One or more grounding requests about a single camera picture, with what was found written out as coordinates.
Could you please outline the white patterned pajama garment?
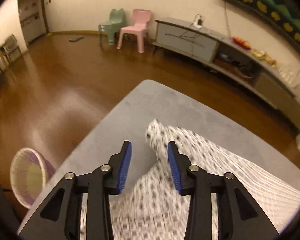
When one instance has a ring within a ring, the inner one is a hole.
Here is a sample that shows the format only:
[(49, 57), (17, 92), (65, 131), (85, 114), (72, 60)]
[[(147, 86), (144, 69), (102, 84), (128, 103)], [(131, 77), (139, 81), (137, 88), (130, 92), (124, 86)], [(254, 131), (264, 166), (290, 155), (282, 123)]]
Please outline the white patterned pajama garment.
[(190, 130), (153, 120), (157, 162), (124, 192), (132, 156), (89, 174), (80, 239), (300, 239), (300, 191)]

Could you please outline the purple woven basket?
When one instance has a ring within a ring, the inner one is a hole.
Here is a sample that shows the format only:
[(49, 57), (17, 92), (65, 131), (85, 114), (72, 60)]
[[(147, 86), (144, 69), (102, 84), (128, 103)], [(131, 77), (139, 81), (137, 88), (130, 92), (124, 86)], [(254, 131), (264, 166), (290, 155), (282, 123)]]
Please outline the purple woven basket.
[(55, 168), (41, 153), (20, 149), (10, 166), (11, 189), (18, 202), (30, 209), (54, 173)]

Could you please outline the long grey tv cabinet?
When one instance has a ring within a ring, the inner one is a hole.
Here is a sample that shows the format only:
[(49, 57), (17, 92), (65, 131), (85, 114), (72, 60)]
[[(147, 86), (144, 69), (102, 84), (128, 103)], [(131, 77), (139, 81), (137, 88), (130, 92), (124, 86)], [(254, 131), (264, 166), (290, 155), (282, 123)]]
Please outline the long grey tv cabinet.
[(279, 110), (300, 131), (300, 100), (280, 72), (231, 38), (176, 18), (157, 20), (155, 42), (233, 79)]

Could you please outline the clear glass cups group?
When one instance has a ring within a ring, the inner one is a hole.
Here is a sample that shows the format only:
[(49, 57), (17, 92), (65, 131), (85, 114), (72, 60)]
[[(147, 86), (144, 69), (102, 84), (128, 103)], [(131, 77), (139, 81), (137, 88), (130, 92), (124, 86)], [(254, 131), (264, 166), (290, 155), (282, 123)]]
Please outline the clear glass cups group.
[(292, 67), (290, 65), (285, 64), (278, 64), (277, 70), (281, 78), (283, 78), (289, 85), (294, 84), (296, 78), (300, 74), (300, 68)]

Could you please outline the red fruit plate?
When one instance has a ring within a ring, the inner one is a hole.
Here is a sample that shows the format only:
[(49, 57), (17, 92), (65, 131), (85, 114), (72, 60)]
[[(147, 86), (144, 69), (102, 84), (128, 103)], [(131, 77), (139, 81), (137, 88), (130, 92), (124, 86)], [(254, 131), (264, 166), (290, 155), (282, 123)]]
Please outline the red fruit plate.
[(245, 50), (251, 50), (251, 45), (248, 41), (243, 40), (240, 37), (232, 37), (232, 41)]

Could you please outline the dark remote on floor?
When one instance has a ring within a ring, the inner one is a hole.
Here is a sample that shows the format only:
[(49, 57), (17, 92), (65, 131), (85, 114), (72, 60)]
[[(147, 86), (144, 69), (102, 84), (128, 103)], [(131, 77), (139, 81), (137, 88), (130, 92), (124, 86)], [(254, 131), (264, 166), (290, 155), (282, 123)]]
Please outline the dark remote on floor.
[(78, 42), (79, 40), (82, 40), (83, 38), (84, 38), (84, 36), (70, 38), (69, 42)]

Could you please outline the grey dining chair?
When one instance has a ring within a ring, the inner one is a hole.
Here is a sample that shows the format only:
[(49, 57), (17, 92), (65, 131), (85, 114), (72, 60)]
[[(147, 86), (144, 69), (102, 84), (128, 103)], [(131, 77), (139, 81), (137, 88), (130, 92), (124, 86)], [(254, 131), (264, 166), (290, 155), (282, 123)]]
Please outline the grey dining chair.
[(16, 59), (20, 58), (23, 54), (19, 47), (18, 41), (13, 34), (7, 37), (3, 45), (4, 57), (7, 62), (13, 63)]

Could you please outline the green plastic child chair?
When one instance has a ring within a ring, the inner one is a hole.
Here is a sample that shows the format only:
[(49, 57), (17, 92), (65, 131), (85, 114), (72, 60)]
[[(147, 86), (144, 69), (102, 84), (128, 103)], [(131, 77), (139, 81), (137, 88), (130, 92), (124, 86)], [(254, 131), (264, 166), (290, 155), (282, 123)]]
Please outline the green plastic child chair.
[(109, 20), (98, 25), (99, 42), (102, 43), (102, 34), (106, 34), (109, 45), (114, 45), (116, 33), (118, 33), (121, 28), (125, 26), (126, 19), (124, 9), (112, 9), (109, 14)]

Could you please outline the white door with stickers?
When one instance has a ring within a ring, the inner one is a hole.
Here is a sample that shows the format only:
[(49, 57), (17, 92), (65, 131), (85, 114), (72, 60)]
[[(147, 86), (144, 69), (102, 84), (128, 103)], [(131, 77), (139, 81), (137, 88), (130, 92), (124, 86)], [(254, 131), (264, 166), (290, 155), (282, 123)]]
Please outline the white door with stickers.
[(19, 20), (27, 45), (46, 34), (41, 0), (18, 0)]

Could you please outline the pink plastic child chair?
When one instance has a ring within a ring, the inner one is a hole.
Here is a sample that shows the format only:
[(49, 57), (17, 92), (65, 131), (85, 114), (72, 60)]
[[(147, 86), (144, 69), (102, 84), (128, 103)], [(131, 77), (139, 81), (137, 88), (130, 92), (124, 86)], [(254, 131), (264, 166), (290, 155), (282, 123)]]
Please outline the pink plastic child chair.
[(147, 9), (134, 9), (132, 19), (134, 25), (129, 25), (121, 28), (117, 49), (121, 49), (123, 36), (125, 34), (133, 34), (137, 37), (138, 52), (144, 53), (144, 38), (148, 34), (147, 24), (151, 20), (152, 12)]

